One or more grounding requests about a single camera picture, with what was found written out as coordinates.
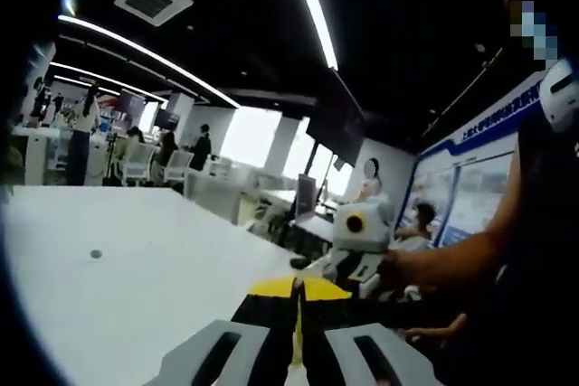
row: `white chair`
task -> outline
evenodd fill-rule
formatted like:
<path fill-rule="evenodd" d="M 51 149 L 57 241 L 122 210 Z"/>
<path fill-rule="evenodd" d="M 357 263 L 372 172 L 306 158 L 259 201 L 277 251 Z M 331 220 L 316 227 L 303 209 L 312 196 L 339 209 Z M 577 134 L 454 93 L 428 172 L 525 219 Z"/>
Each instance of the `white chair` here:
<path fill-rule="evenodd" d="M 156 150 L 148 144 L 138 144 L 133 148 L 123 165 L 123 185 L 127 185 L 127 180 L 136 181 L 137 184 L 150 181 L 151 160 Z"/>
<path fill-rule="evenodd" d="M 237 225 L 242 200 L 240 185 L 188 169 L 185 174 L 183 196 Z"/>
<path fill-rule="evenodd" d="M 165 183 L 183 183 L 185 180 L 185 171 L 189 168 L 192 158 L 193 153 L 174 151 L 165 167 L 163 175 Z"/>

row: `robot camera eye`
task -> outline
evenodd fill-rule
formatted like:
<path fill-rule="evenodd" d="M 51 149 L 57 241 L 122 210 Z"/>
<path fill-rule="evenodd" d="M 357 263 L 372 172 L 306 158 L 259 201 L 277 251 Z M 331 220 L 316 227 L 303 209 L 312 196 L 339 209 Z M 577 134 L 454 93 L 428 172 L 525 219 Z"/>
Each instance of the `robot camera eye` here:
<path fill-rule="evenodd" d="M 350 232 L 357 234 L 364 230 L 364 221 L 360 216 L 357 215 L 349 216 L 346 219 L 346 227 Z"/>

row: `poster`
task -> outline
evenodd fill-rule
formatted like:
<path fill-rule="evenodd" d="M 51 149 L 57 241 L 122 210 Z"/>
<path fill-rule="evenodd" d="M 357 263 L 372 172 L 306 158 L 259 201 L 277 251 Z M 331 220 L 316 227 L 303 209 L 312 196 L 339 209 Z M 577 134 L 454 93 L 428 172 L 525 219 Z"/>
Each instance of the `poster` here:
<path fill-rule="evenodd" d="M 414 205 L 419 202 L 428 202 L 436 211 L 436 217 L 431 223 L 432 239 L 436 240 L 451 201 L 455 173 L 454 167 L 451 167 L 438 173 L 414 178 L 400 226 L 404 227 L 412 223 Z"/>
<path fill-rule="evenodd" d="M 487 226 L 507 187 L 512 156 L 502 155 L 460 169 L 451 213 L 439 246 L 450 246 Z"/>

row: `black ceiling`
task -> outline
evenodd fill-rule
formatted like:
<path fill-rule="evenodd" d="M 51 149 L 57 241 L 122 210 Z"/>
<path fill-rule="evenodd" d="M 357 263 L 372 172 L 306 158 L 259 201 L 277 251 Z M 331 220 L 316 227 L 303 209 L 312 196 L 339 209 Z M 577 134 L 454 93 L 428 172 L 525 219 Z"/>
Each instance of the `black ceiling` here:
<path fill-rule="evenodd" d="M 286 94 L 315 98 L 327 68 L 305 0 L 194 0 L 160 27 L 117 8 L 114 0 L 78 0 L 77 17 L 119 33 L 219 89 L 256 89 L 274 100 L 238 97 L 240 104 L 307 115 L 311 106 Z M 320 0 L 339 73 L 367 111 L 367 134 L 419 150 L 450 133 L 516 86 L 534 69 L 508 37 L 502 0 Z M 70 24 L 58 32 L 55 60 L 155 91 L 164 80 L 71 38 L 120 54 L 207 98 L 211 93 L 111 39 Z M 484 45 L 479 52 L 475 44 Z M 436 125 L 422 133 L 472 82 L 498 49 L 489 70 Z M 51 69 L 51 73 L 62 73 Z"/>

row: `white helmet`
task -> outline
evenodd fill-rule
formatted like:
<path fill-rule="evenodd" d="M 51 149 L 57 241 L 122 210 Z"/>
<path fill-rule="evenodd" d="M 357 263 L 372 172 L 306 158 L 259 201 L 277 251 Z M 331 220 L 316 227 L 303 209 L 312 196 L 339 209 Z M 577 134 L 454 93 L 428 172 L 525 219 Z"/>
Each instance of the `white helmet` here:
<path fill-rule="evenodd" d="M 574 114 L 579 112 L 579 81 L 569 60 L 562 59 L 551 67 L 539 87 L 539 100 L 555 132 L 573 124 Z"/>

